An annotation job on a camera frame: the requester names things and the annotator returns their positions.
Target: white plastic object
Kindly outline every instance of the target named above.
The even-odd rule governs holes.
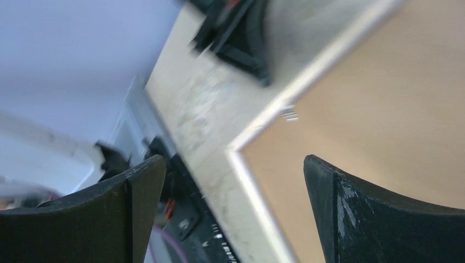
[[[91,142],[0,111],[0,177],[7,181],[68,195],[97,183],[104,173],[103,161]]]
[[[8,180],[0,176],[0,201],[45,194],[50,196],[54,193],[44,187]]]

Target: white wall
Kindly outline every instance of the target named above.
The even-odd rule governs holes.
[[[179,0],[0,0],[0,109],[108,140],[136,75],[148,78]]]

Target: wooden table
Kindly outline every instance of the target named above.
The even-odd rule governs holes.
[[[146,89],[242,262],[320,262],[321,248],[302,251],[310,244],[296,245],[289,221],[276,210],[294,189],[267,192],[260,184],[273,184],[275,174],[255,178],[256,168],[244,158],[279,153],[273,145],[280,138],[267,140],[267,152],[242,149],[398,3],[273,1],[267,24],[274,82],[268,88],[208,53],[192,54],[189,43],[202,17],[190,6],[181,11]],[[295,169],[302,170],[301,159]],[[296,176],[303,180],[303,173]],[[299,199],[304,207],[295,207],[295,222],[308,226],[293,229],[305,231],[314,222],[308,196]]]

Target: black electronic device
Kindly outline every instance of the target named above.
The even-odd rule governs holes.
[[[154,154],[164,156],[167,167],[160,199],[168,208],[164,230],[181,244],[189,262],[240,263],[180,155],[170,158],[160,138],[150,143],[146,157]]]

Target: metal edge trim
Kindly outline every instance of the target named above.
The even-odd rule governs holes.
[[[301,71],[285,90],[278,94],[266,106],[265,110],[226,147],[225,154],[228,161],[254,208],[255,216],[274,250],[278,263],[297,263],[298,260],[255,182],[241,150],[273,123],[281,114],[283,107],[297,101],[326,71],[344,58],[373,28],[400,7],[403,2],[405,0],[379,0],[363,11],[347,30],[323,50],[313,63]]]

